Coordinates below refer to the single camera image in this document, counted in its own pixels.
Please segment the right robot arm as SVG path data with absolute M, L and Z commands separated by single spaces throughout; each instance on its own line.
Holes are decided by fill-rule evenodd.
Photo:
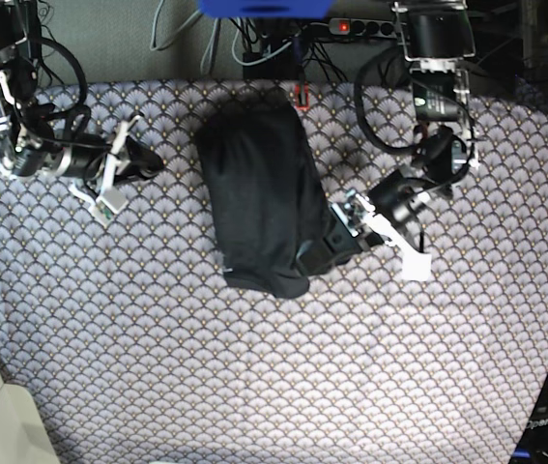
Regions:
M 0 1 L 0 168 L 16 178 L 44 173 L 86 187 L 104 174 L 112 185 L 155 178 L 164 167 L 161 157 L 130 135 L 139 114 L 121 122 L 111 140 L 88 132 L 84 70 L 67 48 L 43 37 L 36 12 L 23 14 L 20 6 Z M 45 47 L 62 56 L 76 78 L 77 98 L 65 109 L 37 98 Z

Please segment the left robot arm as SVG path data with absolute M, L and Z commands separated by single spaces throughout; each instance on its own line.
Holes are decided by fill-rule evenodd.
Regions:
M 469 76 L 462 63 L 476 53 L 464 1 L 395 1 L 391 9 L 398 27 L 398 44 L 367 61 L 354 82 L 354 106 L 365 138 L 382 152 L 408 156 L 411 161 L 392 171 L 368 193 L 347 191 L 344 201 L 330 205 L 325 235 L 305 242 L 296 255 L 298 270 L 317 276 L 378 246 L 395 248 L 405 280 L 431 277 L 432 257 L 425 236 L 414 238 L 409 223 L 430 202 L 450 199 L 453 187 L 476 163 L 475 127 L 468 104 Z M 370 128 L 363 105 L 368 74 L 390 56 L 409 63 L 413 107 L 419 141 L 391 146 Z

